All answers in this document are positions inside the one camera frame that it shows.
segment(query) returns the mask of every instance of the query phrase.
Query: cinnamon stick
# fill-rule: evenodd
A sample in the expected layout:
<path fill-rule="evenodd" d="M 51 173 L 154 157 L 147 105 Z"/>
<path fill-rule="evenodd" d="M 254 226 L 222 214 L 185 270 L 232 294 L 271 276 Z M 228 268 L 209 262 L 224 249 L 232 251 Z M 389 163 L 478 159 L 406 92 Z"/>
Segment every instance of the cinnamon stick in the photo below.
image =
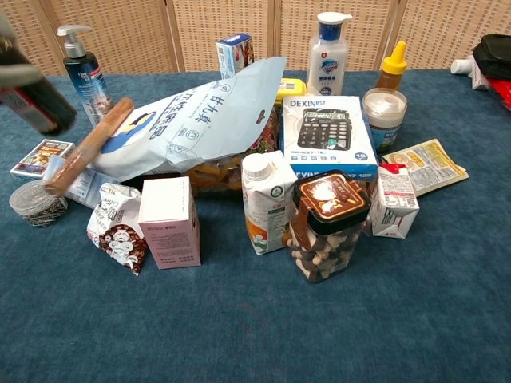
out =
<path fill-rule="evenodd" d="M 105 142 L 116 132 L 133 109 L 133 101 L 127 97 L 117 102 L 53 175 L 46 184 L 46 190 L 50 194 L 62 196 L 85 167 L 96 158 Z"/>

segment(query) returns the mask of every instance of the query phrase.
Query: pink packaging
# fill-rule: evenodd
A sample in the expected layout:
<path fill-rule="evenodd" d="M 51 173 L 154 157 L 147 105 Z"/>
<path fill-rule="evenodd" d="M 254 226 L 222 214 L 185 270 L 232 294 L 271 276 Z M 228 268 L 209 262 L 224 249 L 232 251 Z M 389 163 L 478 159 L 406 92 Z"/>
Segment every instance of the pink packaging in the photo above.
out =
<path fill-rule="evenodd" d="M 199 220 L 188 177 L 145 180 L 138 224 L 158 268 L 200 265 Z"/>

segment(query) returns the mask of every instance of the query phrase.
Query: small white box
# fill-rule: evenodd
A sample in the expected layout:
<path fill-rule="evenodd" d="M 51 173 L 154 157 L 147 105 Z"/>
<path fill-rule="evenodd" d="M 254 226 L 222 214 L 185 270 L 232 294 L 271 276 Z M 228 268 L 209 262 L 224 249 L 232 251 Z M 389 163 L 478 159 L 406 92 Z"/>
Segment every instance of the small white box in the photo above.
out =
<path fill-rule="evenodd" d="M 373 235 L 404 239 L 419 210 L 405 165 L 380 164 L 371 202 Z"/>
<path fill-rule="evenodd" d="M 222 78 L 234 77 L 254 62 L 254 47 L 249 34 L 233 34 L 216 43 Z"/>
<path fill-rule="evenodd" d="M 67 158 L 73 150 L 72 142 L 43 140 L 10 169 L 10 174 L 18 180 L 40 180 L 45 175 L 52 155 Z"/>

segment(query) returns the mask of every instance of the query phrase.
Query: woven wall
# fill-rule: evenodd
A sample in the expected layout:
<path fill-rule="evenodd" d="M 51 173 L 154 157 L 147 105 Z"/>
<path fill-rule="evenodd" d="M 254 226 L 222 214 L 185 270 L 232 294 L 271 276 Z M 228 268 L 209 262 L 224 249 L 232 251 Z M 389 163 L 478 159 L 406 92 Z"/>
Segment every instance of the woven wall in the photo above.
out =
<path fill-rule="evenodd" d="M 44 74 L 64 74 L 63 24 L 84 24 L 80 33 L 105 73 L 167 73 L 176 70 L 163 0 L 2 0 L 27 58 Z"/>
<path fill-rule="evenodd" d="M 256 60 L 267 57 L 268 0 L 172 0 L 187 71 L 219 70 L 216 42 L 248 33 Z"/>
<path fill-rule="evenodd" d="M 104 72 L 174 71 L 174 52 L 165 37 L 168 23 L 161 0 L 46 2 L 51 4 L 58 25 L 84 24 L 93 28 L 92 32 L 81 33 L 80 40 L 96 54 Z"/>
<path fill-rule="evenodd" d="M 31 0 L 0 0 L 0 11 L 9 18 L 27 58 L 45 74 L 64 73 L 60 51 L 44 28 L 46 20 Z"/>
<path fill-rule="evenodd" d="M 373 69 L 390 3 L 391 0 L 283 0 L 280 51 L 287 57 L 287 67 L 307 68 L 308 43 L 319 29 L 316 15 L 335 10 L 353 16 L 344 29 L 350 47 L 347 68 Z"/>
<path fill-rule="evenodd" d="M 93 27 L 80 39 L 105 73 L 218 70 L 216 41 L 236 32 L 253 36 L 255 59 L 283 55 L 288 69 L 306 69 L 316 15 L 327 10 L 354 17 L 344 30 L 349 70 L 377 69 L 397 40 L 407 42 L 410 68 L 448 68 L 483 34 L 511 34 L 511 0 L 0 0 L 0 7 L 47 75 L 65 73 L 56 30 L 68 23 Z"/>
<path fill-rule="evenodd" d="M 511 34 L 511 0 L 408 0 L 398 39 L 411 69 L 449 68 L 490 33 Z"/>

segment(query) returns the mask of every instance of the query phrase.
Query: blue carpet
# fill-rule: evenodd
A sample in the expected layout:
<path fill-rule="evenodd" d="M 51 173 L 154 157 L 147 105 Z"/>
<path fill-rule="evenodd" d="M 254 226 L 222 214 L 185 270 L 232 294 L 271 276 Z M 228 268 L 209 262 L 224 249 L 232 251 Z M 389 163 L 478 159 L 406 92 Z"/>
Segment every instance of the blue carpet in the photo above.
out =
<path fill-rule="evenodd" d="M 347 73 L 344 93 L 377 76 Z M 217 78 L 106 80 L 140 106 Z M 90 123 L 69 79 L 51 80 L 78 110 L 61 139 L 79 142 Z M 510 382 L 511 114 L 448 71 L 406 72 L 402 91 L 396 149 L 437 137 L 471 178 L 420 198 L 407 239 L 363 236 L 319 285 L 285 250 L 254 254 L 239 193 L 198 200 L 202 267 L 148 256 L 133 276 L 93 246 L 75 203 L 32 229 L 9 208 L 9 169 L 41 137 L 0 108 L 0 381 Z"/>

